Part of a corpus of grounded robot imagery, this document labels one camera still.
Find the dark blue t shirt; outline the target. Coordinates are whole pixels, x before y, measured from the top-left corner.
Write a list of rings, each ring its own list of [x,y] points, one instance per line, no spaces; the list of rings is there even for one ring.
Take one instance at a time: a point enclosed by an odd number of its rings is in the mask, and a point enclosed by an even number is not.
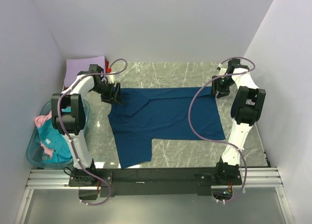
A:
[[[198,87],[121,89],[124,105],[113,104],[108,114],[121,168],[151,161],[155,138],[197,140],[189,126],[189,109],[198,134],[225,140],[211,88],[206,87],[192,103],[198,90]]]

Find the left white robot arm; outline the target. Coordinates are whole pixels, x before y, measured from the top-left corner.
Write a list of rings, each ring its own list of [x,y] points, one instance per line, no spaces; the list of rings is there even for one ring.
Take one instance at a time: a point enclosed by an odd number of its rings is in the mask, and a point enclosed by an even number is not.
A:
[[[122,70],[108,73],[100,66],[91,64],[88,71],[78,73],[75,81],[66,90],[51,97],[53,128],[66,140],[74,168],[83,171],[80,180],[86,186],[94,185],[99,177],[85,141],[86,114],[83,98],[89,91],[94,91],[104,96],[106,103],[122,104],[120,83],[114,83],[114,78],[125,71],[127,66],[125,62]]]

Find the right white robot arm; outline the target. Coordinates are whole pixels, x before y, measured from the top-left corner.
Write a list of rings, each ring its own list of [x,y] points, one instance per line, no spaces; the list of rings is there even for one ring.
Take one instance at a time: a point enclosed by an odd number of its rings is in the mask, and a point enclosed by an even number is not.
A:
[[[228,145],[222,153],[214,172],[214,180],[221,185],[229,180],[240,178],[239,164],[242,158],[246,138],[254,124],[260,119],[266,91],[259,88],[253,81],[250,69],[241,64],[243,57],[234,57],[226,60],[227,69],[222,70],[219,64],[219,76],[213,76],[211,96],[214,98],[227,97],[230,87],[236,85],[237,93],[231,107],[232,129]]]

